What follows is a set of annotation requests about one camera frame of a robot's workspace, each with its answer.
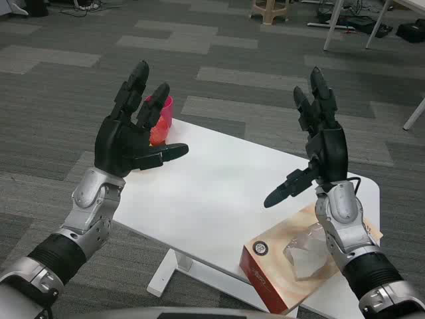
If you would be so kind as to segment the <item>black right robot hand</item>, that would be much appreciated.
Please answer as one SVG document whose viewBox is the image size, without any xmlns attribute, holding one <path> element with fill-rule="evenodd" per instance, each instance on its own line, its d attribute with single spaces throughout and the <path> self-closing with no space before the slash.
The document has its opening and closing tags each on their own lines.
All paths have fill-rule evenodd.
<svg viewBox="0 0 425 319">
<path fill-rule="evenodd" d="M 277 186 L 264 200 L 264 207 L 273 207 L 287 197 L 295 197 L 312 186 L 314 180 L 320 185 L 347 179 L 348 151 L 345 133 L 335 119 L 337 103 L 333 90 L 328 87 L 323 73 L 314 67 L 310 74 L 313 102 L 302 89 L 294 88 L 293 96 L 299 112 L 299 124 L 308 133 L 305 150 L 308 167 L 296 169 L 287 180 Z"/>
</svg>

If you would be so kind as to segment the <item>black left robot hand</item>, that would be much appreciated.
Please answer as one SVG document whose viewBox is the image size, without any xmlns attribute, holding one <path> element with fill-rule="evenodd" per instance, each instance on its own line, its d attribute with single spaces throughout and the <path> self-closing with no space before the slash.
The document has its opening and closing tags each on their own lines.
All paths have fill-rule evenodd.
<svg viewBox="0 0 425 319">
<path fill-rule="evenodd" d="M 100 126 L 95 142 L 94 166 L 118 177 L 134 169 L 162 166 L 189 152 L 187 144 L 152 146 L 151 129 L 160 119 L 170 87 L 164 82 L 151 99 L 142 100 L 149 77 L 149 65 L 138 62 L 114 99 L 114 107 Z"/>
</svg>

